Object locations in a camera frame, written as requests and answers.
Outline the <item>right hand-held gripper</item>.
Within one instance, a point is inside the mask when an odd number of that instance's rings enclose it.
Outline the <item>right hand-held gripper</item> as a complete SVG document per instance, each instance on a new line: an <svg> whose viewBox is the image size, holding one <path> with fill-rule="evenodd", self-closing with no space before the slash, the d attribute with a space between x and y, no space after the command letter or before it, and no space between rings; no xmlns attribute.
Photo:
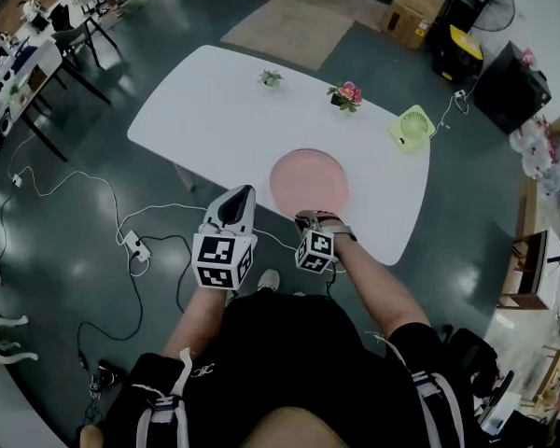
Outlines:
<svg viewBox="0 0 560 448"><path fill-rule="evenodd" d="M301 236L295 251L295 263L306 272L322 273L331 263L338 261L335 255L336 235L345 235L357 241L352 229L334 213L302 210L295 216L294 222Z"/></svg>

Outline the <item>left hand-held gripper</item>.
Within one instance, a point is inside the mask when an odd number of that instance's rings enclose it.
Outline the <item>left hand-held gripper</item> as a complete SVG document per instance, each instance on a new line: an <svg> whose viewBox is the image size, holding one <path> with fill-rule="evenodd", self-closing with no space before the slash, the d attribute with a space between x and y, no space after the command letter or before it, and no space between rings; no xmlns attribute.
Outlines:
<svg viewBox="0 0 560 448"><path fill-rule="evenodd" d="M199 287L239 290L254 262L255 210L256 191L250 185L230 189L209 204L192 242L191 267ZM237 234L217 227L226 225Z"/></svg>

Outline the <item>pink plate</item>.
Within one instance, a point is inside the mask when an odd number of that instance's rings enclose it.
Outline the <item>pink plate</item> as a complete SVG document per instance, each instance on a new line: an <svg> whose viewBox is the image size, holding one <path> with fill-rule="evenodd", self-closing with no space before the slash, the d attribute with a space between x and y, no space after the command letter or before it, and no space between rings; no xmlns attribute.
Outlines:
<svg viewBox="0 0 560 448"><path fill-rule="evenodd" d="M334 158L302 148L288 152L273 166L270 192L280 213L294 217L303 210L340 213L349 187L344 169Z"/></svg>

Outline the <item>person's right forearm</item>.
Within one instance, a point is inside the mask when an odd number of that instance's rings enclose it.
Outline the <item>person's right forearm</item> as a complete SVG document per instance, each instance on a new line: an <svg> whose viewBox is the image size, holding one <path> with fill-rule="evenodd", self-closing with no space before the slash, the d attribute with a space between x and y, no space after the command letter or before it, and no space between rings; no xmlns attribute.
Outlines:
<svg viewBox="0 0 560 448"><path fill-rule="evenodd" d="M419 323L426 314L409 290L359 242L346 234L334 237L335 254L381 332L390 337L398 328Z"/></svg>

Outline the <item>person's left forearm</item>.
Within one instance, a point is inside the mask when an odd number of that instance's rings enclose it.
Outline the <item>person's left forearm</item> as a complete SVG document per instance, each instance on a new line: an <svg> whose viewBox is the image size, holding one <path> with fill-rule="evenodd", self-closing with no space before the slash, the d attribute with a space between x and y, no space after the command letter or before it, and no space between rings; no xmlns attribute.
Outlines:
<svg viewBox="0 0 560 448"><path fill-rule="evenodd" d="M198 357L219 334L227 298L226 290L198 287L162 355L179 359L180 352L188 349L192 359Z"/></svg>

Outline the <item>white table leg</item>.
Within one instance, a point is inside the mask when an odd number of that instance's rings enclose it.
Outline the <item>white table leg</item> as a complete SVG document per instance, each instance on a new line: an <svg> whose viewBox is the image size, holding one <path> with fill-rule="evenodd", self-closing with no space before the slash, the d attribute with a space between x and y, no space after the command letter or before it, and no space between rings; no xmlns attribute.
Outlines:
<svg viewBox="0 0 560 448"><path fill-rule="evenodd" d="M183 182L184 186L186 187L187 191L193 192L195 190L195 184L192 179L191 172L189 172L188 170L186 170L185 168L177 164L175 164L175 170L179 178Z"/></svg>

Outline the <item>white floor power strip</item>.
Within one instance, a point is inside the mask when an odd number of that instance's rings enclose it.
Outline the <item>white floor power strip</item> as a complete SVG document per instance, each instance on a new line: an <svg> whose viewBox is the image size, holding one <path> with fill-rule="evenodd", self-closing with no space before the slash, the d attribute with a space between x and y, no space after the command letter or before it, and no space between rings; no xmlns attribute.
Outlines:
<svg viewBox="0 0 560 448"><path fill-rule="evenodd" d="M141 263L149 262L151 258L151 251L135 231L129 230L123 236L123 244L130 251L133 259L136 259Z"/></svg>

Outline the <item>person's black shirt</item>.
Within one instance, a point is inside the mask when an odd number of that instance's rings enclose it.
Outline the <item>person's black shirt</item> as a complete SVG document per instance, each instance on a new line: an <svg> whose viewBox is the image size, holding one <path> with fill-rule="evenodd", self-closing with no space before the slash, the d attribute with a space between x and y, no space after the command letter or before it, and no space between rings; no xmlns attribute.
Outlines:
<svg viewBox="0 0 560 448"><path fill-rule="evenodd" d="M402 326L377 356L322 296L261 291L233 301L182 399L190 448L239 448L282 407L312 413L349 448L429 448L424 409L443 448L484 444L469 379L434 329Z"/></svg>

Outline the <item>light green desk fan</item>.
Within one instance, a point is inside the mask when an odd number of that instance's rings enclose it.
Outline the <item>light green desk fan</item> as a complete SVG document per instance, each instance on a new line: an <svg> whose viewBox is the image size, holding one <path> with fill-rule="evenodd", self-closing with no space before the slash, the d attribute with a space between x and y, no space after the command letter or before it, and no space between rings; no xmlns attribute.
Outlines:
<svg viewBox="0 0 560 448"><path fill-rule="evenodd" d="M402 113L388 131L403 153L412 153L423 147L437 132L420 105L413 105Z"/></svg>

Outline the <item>pink potted flower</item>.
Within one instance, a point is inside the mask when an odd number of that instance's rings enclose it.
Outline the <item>pink potted flower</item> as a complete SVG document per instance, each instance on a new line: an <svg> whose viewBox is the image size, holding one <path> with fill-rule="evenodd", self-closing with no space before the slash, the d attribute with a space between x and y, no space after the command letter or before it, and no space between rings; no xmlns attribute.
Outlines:
<svg viewBox="0 0 560 448"><path fill-rule="evenodd" d="M336 105L341 111L348 111L349 113L356 113L363 101L362 90L351 81L330 87L327 95L330 97L332 105Z"/></svg>

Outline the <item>wooden side table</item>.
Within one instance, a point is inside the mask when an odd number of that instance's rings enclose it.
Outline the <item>wooden side table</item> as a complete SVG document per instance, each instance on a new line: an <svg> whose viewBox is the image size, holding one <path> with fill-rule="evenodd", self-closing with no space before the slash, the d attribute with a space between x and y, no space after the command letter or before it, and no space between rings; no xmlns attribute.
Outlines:
<svg viewBox="0 0 560 448"><path fill-rule="evenodd" d="M554 308L560 277L560 239L549 228L517 239L497 307L541 311Z"/></svg>

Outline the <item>grey chair with black legs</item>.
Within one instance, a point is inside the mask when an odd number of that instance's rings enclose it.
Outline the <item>grey chair with black legs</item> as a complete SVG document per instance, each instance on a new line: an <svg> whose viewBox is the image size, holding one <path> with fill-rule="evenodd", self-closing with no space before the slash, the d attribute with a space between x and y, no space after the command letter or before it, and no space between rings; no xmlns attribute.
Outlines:
<svg viewBox="0 0 560 448"><path fill-rule="evenodd" d="M82 67L77 57L77 49L87 47L91 51L96 67L98 69L103 68L100 64L97 50L92 38L92 35L95 32L104 38L117 54L120 54L119 47L114 39L93 17L87 17L84 22L74 29L55 32L52 34L51 38L62 57L63 62L61 64L61 68L94 96L98 97L107 105L111 105L111 101L81 75Z"/></svg>

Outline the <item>white desk with black legs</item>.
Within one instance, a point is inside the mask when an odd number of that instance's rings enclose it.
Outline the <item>white desk with black legs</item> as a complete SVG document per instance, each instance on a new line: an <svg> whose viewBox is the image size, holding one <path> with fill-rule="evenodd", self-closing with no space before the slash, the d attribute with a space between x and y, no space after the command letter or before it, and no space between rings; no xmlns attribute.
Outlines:
<svg viewBox="0 0 560 448"><path fill-rule="evenodd" d="M28 117L27 108L35 103L41 96L43 88L59 72L64 70L70 77L80 83L94 96L97 96L107 105L111 101L95 86L93 86L84 76L68 62L52 41L44 41L34 53L24 62L20 70L15 74L13 87L17 87L17 92L11 101L11 117L14 122L22 120L33 134L61 161L68 162L62 152L43 134L43 132Z"/></svg>

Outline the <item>yellow and black crate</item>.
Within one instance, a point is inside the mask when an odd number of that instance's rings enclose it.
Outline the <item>yellow and black crate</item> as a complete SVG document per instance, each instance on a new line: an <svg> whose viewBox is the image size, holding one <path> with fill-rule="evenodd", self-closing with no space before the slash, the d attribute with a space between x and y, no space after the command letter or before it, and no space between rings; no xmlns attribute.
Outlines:
<svg viewBox="0 0 560 448"><path fill-rule="evenodd" d="M432 70L452 84L477 77L483 69L479 41L452 24L442 25L432 44Z"/></svg>

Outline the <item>pile of plastic bags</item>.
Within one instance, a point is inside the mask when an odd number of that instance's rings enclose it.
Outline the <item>pile of plastic bags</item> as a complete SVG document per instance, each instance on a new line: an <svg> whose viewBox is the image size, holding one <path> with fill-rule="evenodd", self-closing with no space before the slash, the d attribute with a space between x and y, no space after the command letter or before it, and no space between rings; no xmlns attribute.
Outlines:
<svg viewBox="0 0 560 448"><path fill-rule="evenodd" d="M560 117L533 117L510 134L509 143L521 155L526 176L547 194L560 191Z"/></svg>

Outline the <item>black cabinet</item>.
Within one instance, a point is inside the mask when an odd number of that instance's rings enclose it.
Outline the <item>black cabinet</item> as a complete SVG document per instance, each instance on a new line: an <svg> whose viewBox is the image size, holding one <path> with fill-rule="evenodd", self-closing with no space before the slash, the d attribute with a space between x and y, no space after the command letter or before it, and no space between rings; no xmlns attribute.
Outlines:
<svg viewBox="0 0 560 448"><path fill-rule="evenodd" d="M513 133L552 99L546 76L524 62L511 41L482 73L473 102L505 134Z"/></svg>

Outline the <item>brown cardboard box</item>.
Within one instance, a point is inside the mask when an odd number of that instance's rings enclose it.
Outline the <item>brown cardboard box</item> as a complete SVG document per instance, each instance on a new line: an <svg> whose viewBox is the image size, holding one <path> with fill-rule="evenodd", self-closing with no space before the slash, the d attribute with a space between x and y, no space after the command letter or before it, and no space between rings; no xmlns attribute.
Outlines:
<svg viewBox="0 0 560 448"><path fill-rule="evenodd" d="M420 49L446 0L393 0L380 30L408 49Z"/></svg>

